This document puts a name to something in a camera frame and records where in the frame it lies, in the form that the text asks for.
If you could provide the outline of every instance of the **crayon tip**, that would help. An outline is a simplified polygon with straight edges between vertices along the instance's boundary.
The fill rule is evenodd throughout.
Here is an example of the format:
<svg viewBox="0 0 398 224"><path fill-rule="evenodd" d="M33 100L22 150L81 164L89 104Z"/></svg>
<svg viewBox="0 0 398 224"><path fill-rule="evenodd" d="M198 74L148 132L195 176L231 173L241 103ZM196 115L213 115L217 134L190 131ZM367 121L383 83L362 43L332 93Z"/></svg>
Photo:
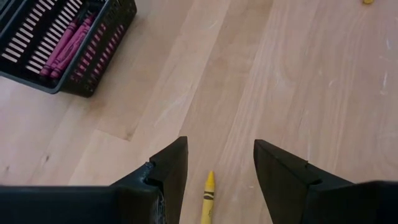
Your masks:
<svg viewBox="0 0 398 224"><path fill-rule="evenodd" d="M213 171L210 171L210 173L209 173L209 175L207 177L207 180L206 180L206 185L212 185L212 186L215 185L215 179L214 179L214 172Z"/></svg>

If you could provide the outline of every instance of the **yellow object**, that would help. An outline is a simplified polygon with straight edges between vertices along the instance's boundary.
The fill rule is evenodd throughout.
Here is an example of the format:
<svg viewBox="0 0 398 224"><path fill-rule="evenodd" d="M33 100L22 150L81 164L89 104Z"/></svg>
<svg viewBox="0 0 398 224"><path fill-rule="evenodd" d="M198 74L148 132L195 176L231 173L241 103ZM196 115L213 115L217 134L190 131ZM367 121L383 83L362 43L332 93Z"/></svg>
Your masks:
<svg viewBox="0 0 398 224"><path fill-rule="evenodd" d="M210 171L205 184L205 194L203 196L203 207L201 210L201 224L211 224L215 188L214 172Z"/></svg>

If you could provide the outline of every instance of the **wooden floor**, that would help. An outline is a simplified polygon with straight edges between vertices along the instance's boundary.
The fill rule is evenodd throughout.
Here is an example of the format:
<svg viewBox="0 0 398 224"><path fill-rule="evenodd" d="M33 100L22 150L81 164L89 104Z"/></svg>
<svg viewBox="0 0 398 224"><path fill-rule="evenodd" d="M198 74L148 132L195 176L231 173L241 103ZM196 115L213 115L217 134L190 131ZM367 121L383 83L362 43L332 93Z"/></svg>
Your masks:
<svg viewBox="0 0 398 224"><path fill-rule="evenodd" d="M106 185L188 136L181 223L270 223L264 139L350 181L398 179L398 1L137 0L90 99L0 77L0 183Z"/></svg>

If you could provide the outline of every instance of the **black plastic bin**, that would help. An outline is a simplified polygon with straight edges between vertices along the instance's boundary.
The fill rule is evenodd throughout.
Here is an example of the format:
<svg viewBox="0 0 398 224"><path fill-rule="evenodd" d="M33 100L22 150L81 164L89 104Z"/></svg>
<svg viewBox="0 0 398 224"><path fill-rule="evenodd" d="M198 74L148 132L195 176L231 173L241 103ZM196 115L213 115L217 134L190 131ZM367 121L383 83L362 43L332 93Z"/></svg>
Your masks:
<svg viewBox="0 0 398 224"><path fill-rule="evenodd" d="M58 82L40 77L72 19L87 2L100 10ZM55 94L93 95L136 15L134 0L9 0L0 17L0 75Z"/></svg>

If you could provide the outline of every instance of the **black crayon basket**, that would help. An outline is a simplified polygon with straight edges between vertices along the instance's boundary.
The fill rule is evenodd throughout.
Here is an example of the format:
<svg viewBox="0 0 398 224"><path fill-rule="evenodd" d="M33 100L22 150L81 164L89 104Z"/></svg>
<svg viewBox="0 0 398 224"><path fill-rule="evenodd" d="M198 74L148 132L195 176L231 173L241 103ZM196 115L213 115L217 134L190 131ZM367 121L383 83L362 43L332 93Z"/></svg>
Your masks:
<svg viewBox="0 0 398 224"><path fill-rule="evenodd" d="M96 19L61 79L39 73L85 4ZM0 16L0 75L50 94L90 97L136 15L134 0L9 0Z"/></svg>

